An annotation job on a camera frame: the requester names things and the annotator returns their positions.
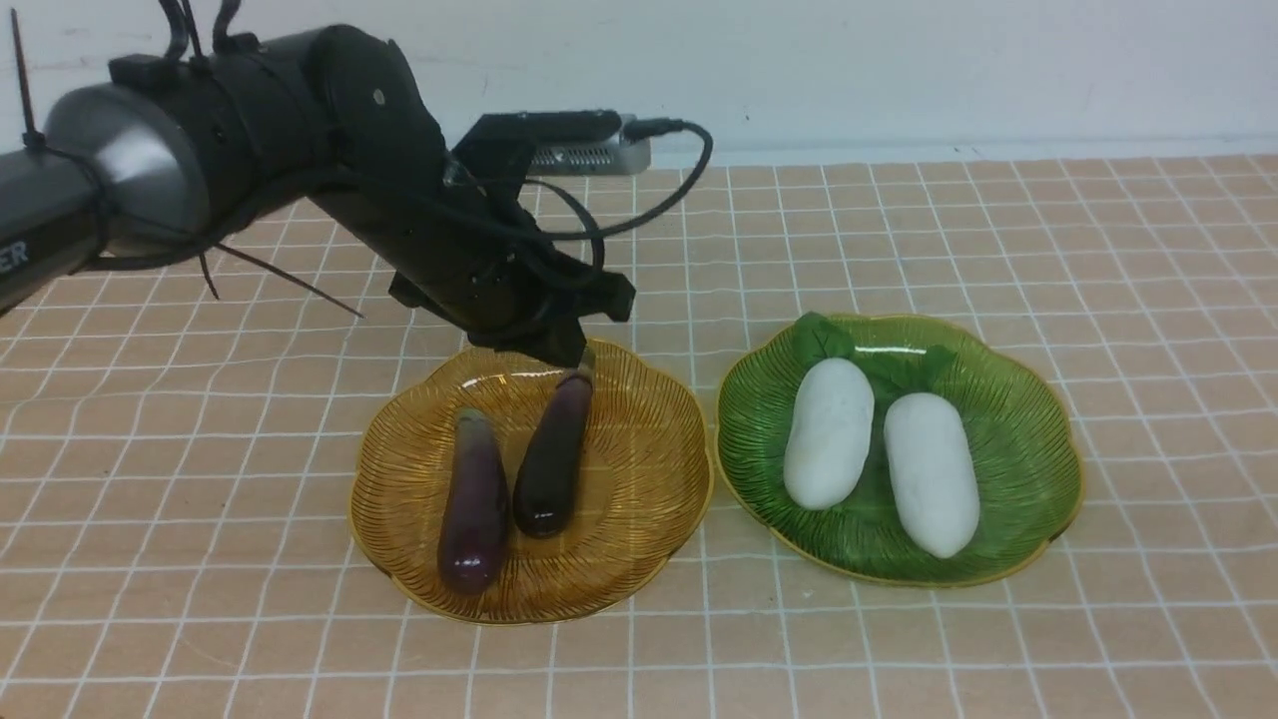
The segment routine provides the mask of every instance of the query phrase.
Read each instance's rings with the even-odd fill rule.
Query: white radish
[[[847,499],[870,453],[874,392],[865,373],[840,356],[817,363],[799,383],[786,444],[785,488],[804,510]]]
[[[976,471],[958,411],[935,395],[907,395],[887,409],[883,441],[905,533],[933,557],[958,554],[980,524]]]

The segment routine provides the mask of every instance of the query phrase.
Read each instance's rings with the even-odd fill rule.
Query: table surface
[[[569,183],[601,221],[679,180]],[[550,193],[529,194],[570,229]],[[345,522],[360,435],[461,336],[313,206],[211,255],[66,277],[0,322],[0,715],[432,719],[1272,716],[1278,157],[712,170],[608,263],[590,323],[695,390],[806,309],[919,312],[1034,368],[1089,494],[1006,581],[851,584],[727,492],[630,602],[475,630]]]

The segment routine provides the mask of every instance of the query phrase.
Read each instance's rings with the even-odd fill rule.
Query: dark eggplant
[[[465,595],[483,594],[501,575],[510,539],[510,493],[501,450],[488,418],[458,412],[452,481],[440,533],[443,584]]]
[[[515,526],[533,539],[562,533],[576,510],[581,446],[594,398],[594,351],[581,354],[551,396],[515,478]]]

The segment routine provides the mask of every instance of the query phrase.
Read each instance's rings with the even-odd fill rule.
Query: plate
[[[875,407],[870,457],[852,494],[820,512],[805,511],[790,499],[782,483],[785,450],[795,395],[810,367],[804,346],[817,346],[803,344],[800,332],[810,326],[805,319],[743,356],[720,387],[716,460],[737,502],[800,556],[874,584],[980,585],[1007,577],[1043,554],[1077,516],[1085,494],[1070,419],[1052,388],[1015,359],[942,319],[915,314],[829,314],[826,319],[846,332],[842,336],[858,352],[847,358],[859,365],[878,354],[918,369],[928,349],[952,351],[950,364],[928,388],[964,419],[980,493],[976,534],[950,559],[927,554],[905,534],[887,471],[882,439],[887,404],[882,401]]]
[[[523,536],[484,594],[450,593],[436,567],[452,464],[452,420],[470,406],[493,423],[507,485],[562,370],[470,347],[373,419],[359,452],[350,526],[369,562],[413,602],[475,624],[585,617],[627,599],[693,535],[709,507],[712,460],[695,396],[617,344],[592,338],[596,393],[578,512],[564,534]]]

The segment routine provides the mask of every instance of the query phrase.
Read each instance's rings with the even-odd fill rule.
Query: plate rim
[[[939,326],[943,326],[943,327],[946,327],[948,329],[953,329],[953,331],[958,331],[961,333],[965,333],[965,335],[970,336],[973,340],[975,340],[976,344],[979,344],[982,347],[984,347],[985,351],[988,351],[990,354],[994,354],[994,355],[997,355],[997,356],[999,356],[1002,359],[1006,359],[1006,361],[1011,363],[1012,365],[1016,365],[1017,368],[1020,368],[1025,373],[1029,373],[1035,381],[1038,381],[1044,388],[1047,388],[1047,391],[1052,396],[1052,400],[1054,401],[1056,406],[1061,410],[1061,412],[1065,415],[1066,420],[1070,419],[1070,412],[1066,410],[1065,404],[1061,401],[1061,396],[1056,392],[1056,390],[1052,387],[1051,383],[1048,383],[1047,381],[1043,379],[1043,377],[1040,374],[1038,374],[1033,368],[1030,368],[1030,367],[1025,365],[1024,363],[1021,363],[1020,359],[1017,359],[1017,358],[1015,358],[1015,356],[1012,356],[1010,354],[1006,354],[1003,351],[999,351],[999,350],[994,349],[985,340],[983,340],[982,337],[976,336],[974,332],[971,332],[970,329],[967,329],[967,327],[964,327],[962,324],[958,324],[957,322],[951,322],[950,319],[944,319],[944,318],[941,318],[941,317],[933,317],[930,314],[915,314],[915,313],[861,314],[859,312],[823,312],[823,314],[826,317],[828,317],[828,318],[832,318],[832,319],[850,319],[850,321],[868,321],[868,322],[906,321],[906,322],[918,322],[918,323],[932,323],[932,324],[939,324]],[[755,522],[758,522],[764,529],[767,529],[768,533],[773,538],[777,539],[777,541],[780,541],[782,545],[787,547],[791,552],[794,552],[795,554],[803,557],[804,559],[806,559],[806,561],[809,561],[809,562],[812,562],[812,563],[814,563],[814,564],[817,564],[819,567],[824,567],[826,570],[829,570],[831,572],[835,572],[837,575],[842,575],[845,577],[849,577],[849,579],[852,579],[852,580],[856,580],[856,581],[861,581],[861,582],[865,582],[865,584],[872,584],[872,585],[878,585],[878,586],[887,586],[887,587],[967,589],[967,587],[975,587],[975,586],[980,586],[980,585],[988,585],[988,584],[998,582],[998,581],[1006,580],[1007,577],[1011,577],[1012,575],[1020,573],[1026,567],[1029,567],[1030,564],[1033,564],[1034,562],[1036,562],[1040,557],[1043,557],[1043,554],[1048,550],[1048,548],[1052,547],[1052,543],[1054,543],[1057,539],[1059,539],[1059,536],[1063,535],[1065,531],[1068,530],[1070,526],[1074,525],[1074,522],[1079,518],[1079,515],[1082,512],[1084,502],[1085,502],[1085,499],[1088,497],[1088,471],[1086,471],[1086,464],[1082,461],[1082,455],[1079,452],[1077,441],[1074,437],[1074,433],[1071,432],[1071,433],[1068,433],[1068,437],[1066,439],[1068,441],[1070,452],[1074,455],[1075,460],[1077,461],[1077,466],[1079,466],[1079,498],[1075,501],[1074,507],[1070,510],[1070,513],[1061,522],[1061,526],[1057,527],[1051,535],[1048,535],[1047,538],[1044,538],[1043,541],[1040,541],[1039,545],[1034,549],[1034,552],[1031,552],[1029,556],[1025,557],[1025,559],[1020,561],[1019,563],[1013,564],[1012,567],[1008,567],[1006,570],[1002,570],[1002,571],[999,571],[999,572],[997,572],[994,575],[989,575],[989,576],[980,576],[980,577],[974,577],[974,579],[969,579],[969,580],[956,580],[956,581],[950,581],[950,582],[938,582],[938,581],[929,581],[929,580],[891,580],[891,579],[887,579],[887,577],[877,577],[874,575],[865,575],[865,573],[861,573],[861,572],[854,572],[851,570],[847,570],[845,567],[840,567],[837,564],[831,564],[831,563],[828,563],[828,562],[826,562],[823,559],[819,559],[819,558],[813,557],[812,554],[809,554],[806,550],[804,550],[803,548],[800,548],[799,545],[796,545],[790,538],[785,536],[781,531],[778,531],[776,527],[773,527],[772,525],[769,525],[768,522],[766,522],[762,517],[759,517],[759,515],[754,511],[754,508],[750,507],[750,504],[746,503],[745,499],[741,498],[741,496],[737,492],[736,487],[728,479],[727,471],[723,469],[723,461],[722,461],[722,457],[721,457],[722,447],[723,447],[722,442],[721,442],[722,433],[723,433],[723,423],[717,421],[718,418],[720,418],[720,410],[721,410],[721,404],[722,404],[722,398],[723,398],[723,384],[727,382],[727,379],[730,377],[732,377],[734,373],[736,373],[737,368],[741,367],[746,361],[746,359],[749,359],[750,356],[753,356],[753,355],[758,354],[759,351],[762,351],[762,350],[767,349],[768,346],[771,346],[774,341],[777,341],[781,337],[782,333],[785,333],[786,331],[790,331],[791,328],[794,328],[794,324],[795,324],[795,322],[787,323],[786,326],[783,326],[780,329],[777,329],[776,332],[773,332],[773,335],[771,337],[768,337],[767,341],[764,341],[759,346],[757,346],[757,347],[746,351],[745,354],[743,354],[741,356],[739,356],[737,359],[735,359],[735,361],[732,363],[732,367],[730,367],[727,369],[727,373],[723,374],[723,379],[720,381],[718,390],[714,392],[714,412],[716,412],[714,416],[716,416],[716,423],[714,423],[714,452],[712,453],[713,458],[714,458],[716,473],[717,473],[718,476],[721,476],[723,479],[723,485],[727,488],[728,494],[732,496],[732,498],[736,501],[736,503],[741,508],[744,508],[746,511],[746,513]]]
[[[386,577],[389,577],[390,581],[391,581],[391,584],[395,586],[395,589],[397,589],[400,591],[400,594],[403,594],[404,596],[406,596],[409,599],[409,602],[412,602],[413,604],[417,604],[418,607],[420,607],[423,609],[427,609],[431,613],[437,614],[440,617],[443,617],[443,618],[447,618],[447,619],[452,619],[452,621],[456,621],[456,622],[461,622],[461,623],[465,623],[465,624],[473,624],[473,626],[477,626],[477,627],[528,627],[528,626],[537,626],[537,624],[560,624],[560,623],[571,622],[571,621],[575,621],[575,619],[584,619],[587,617],[593,617],[596,614],[601,614],[603,612],[607,612],[607,610],[612,609],[613,607],[621,604],[622,602],[626,602],[630,598],[633,598],[636,594],[639,594],[640,590],[643,590],[653,580],[656,580],[658,575],[661,575],[661,572],[670,564],[670,561],[675,557],[675,554],[677,554],[679,550],[682,549],[689,543],[689,540],[691,540],[693,536],[697,535],[697,531],[700,530],[702,524],[704,524],[704,521],[705,521],[705,515],[709,512],[711,504],[712,504],[712,502],[714,499],[714,489],[716,489],[714,485],[718,484],[716,481],[716,478],[717,478],[717,474],[716,474],[717,464],[716,464],[716,458],[714,458],[716,453],[711,452],[711,442],[714,442],[718,435],[714,434],[712,437],[712,434],[709,432],[709,423],[707,421],[707,418],[705,418],[705,410],[702,407],[702,404],[697,400],[697,395],[688,386],[685,386],[682,382],[680,382],[679,378],[676,378],[672,374],[670,374],[670,373],[667,373],[667,372],[665,372],[665,370],[662,370],[662,369],[659,369],[659,368],[657,368],[654,365],[652,365],[651,363],[647,361],[647,359],[642,354],[639,354],[638,351],[635,351],[635,350],[625,346],[624,344],[620,344],[620,342],[616,342],[616,341],[611,341],[611,340],[607,340],[607,338],[601,338],[601,337],[587,337],[587,342],[588,344],[594,344],[597,346],[610,346],[612,349],[617,349],[617,350],[622,351],[624,354],[629,354],[634,359],[634,361],[636,361],[639,364],[639,367],[643,368],[644,372],[652,373],[652,374],[654,374],[657,377],[666,378],[667,381],[670,381],[676,388],[679,388],[679,392],[685,397],[685,400],[688,402],[690,402],[693,405],[693,407],[697,410],[697,418],[699,420],[699,425],[700,425],[700,430],[702,430],[702,455],[705,457],[705,479],[704,479],[704,484],[705,484],[705,499],[702,502],[702,506],[697,510],[697,512],[694,515],[695,521],[691,525],[693,531],[688,535],[688,538],[684,539],[682,543],[680,543],[680,545],[674,552],[671,552],[666,557],[662,557],[661,561],[652,568],[652,571],[649,571],[635,585],[634,590],[626,593],[624,596],[620,596],[616,600],[610,602],[608,604],[604,604],[604,605],[602,605],[602,607],[599,607],[597,609],[590,609],[588,612],[574,613],[571,617],[562,617],[562,618],[557,618],[557,619],[520,619],[520,621],[514,621],[514,622],[493,622],[493,621],[487,621],[487,619],[475,619],[475,618],[468,617],[465,614],[458,614],[455,612],[449,612],[447,609],[443,609],[441,607],[436,607],[435,604],[432,604],[429,602],[426,602],[424,599],[422,599],[420,596],[418,596],[415,593],[410,591],[404,585],[404,581],[400,580],[399,576],[396,576],[390,570],[387,570],[387,568],[382,567],[381,564],[378,564],[377,561],[374,561],[369,556],[368,547],[364,545],[364,540],[359,536],[359,529],[355,526],[355,512],[354,512],[355,488],[359,485],[360,478],[364,475],[364,473],[362,473],[360,467],[364,466],[364,453],[368,451],[368,443],[369,443],[369,435],[371,435],[369,430],[376,424],[377,418],[380,418],[382,415],[382,412],[385,412],[390,406],[392,406],[396,402],[399,402],[408,393],[414,392],[420,386],[424,386],[424,384],[432,382],[436,378],[436,375],[438,375],[449,365],[451,365],[454,363],[463,361],[463,359],[465,356],[472,355],[472,354],[478,352],[478,351],[492,351],[491,349],[487,349],[487,347],[483,347],[483,346],[468,345],[468,346],[460,349],[459,351],[454,352],[447,359],[445,359],[443,363],[440,363],[440,365],[437,368],[435,368],[433,370],[431,370],[431,373],[426,378],[423,378],[423,379],[418,381],[417,383],[413,383],[412,386],[409,386],[409,387],[404,388],[403,391],[395,393],[385,404],[382,404],[381,409],[373,415],[373,419],[369,420],[369,425],[364,430],[363,437],[359,441],[359,452],[355,455],[354,480],[350,483],[350,492],[346,496],[346,527],[348,527],[348,531],[350,533],[350,536],[351,536],[351,540],[355,544],[355,548],[359,549],[359,553],[364,557],[364,559],[367,559],[368,563],[372,564],[378,572],[381,572],[382,575],[385,575]]]

